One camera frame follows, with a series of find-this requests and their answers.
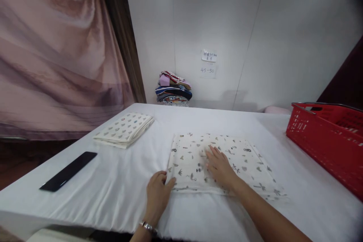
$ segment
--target bracelet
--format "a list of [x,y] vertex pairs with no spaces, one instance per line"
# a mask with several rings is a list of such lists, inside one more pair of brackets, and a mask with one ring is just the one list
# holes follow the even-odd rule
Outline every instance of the bracelet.
[[156,228],[153,228],[153,226],[151,226],[150,224],[146,223],[145,221],[140,222],[140,225],[142,227],[144,227],[146,230],[148,230],[149,232],[151,232],[151,234],[153,236],[157,235],[158,230]]

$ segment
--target red basket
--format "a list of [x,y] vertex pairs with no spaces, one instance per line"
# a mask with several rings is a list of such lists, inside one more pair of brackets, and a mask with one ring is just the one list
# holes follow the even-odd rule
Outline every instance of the red basket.
[[363,112],[338,104],[292,106],[287,137],[363,201]]

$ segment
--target white table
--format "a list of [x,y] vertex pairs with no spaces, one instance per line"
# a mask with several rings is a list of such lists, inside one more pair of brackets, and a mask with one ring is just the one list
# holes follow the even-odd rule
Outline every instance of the white table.
[[[127,150],[95,144],[92,136],[127,112],[155,122]],[[50,224],[133,232],[146,205],[152,174],[166,170],[173,134],[245,135],[274,169],[290,196],[274,206],[313,241],[349,241],[360,227],[362,203],[284,134],[288,115],[133,104],[0,192],[0,225],[22,239]],[[38,188],[84,151],[98,153],[56,193]],[[159,222],[162,236],[194,241],[260,241],[233,199],[173,193]]]

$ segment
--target paper note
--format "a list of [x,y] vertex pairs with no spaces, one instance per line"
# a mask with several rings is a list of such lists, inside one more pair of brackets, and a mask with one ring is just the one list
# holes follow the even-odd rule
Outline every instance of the paper note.
[[201,78],[216,78],[217,66],[215,62],[202,61],[200,68]]
[[202,60],[204,61],[210,61],[210,62],[216,62],[217,61],[217,54],[213,52],[209,52],[207,50],[202,51]]

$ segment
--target black phone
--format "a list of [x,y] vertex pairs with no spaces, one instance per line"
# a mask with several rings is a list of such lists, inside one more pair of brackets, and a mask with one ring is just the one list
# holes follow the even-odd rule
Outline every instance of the black phone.
[[97,153],[86,151],[81,156],[76,158],[73,162],[63,168],[58,174],[47,181],[40,187],[40,190],[46,190],[56,192],[61,188],[67,181],[69,181],[74,175],[76,175],[82,168],[86,166]]

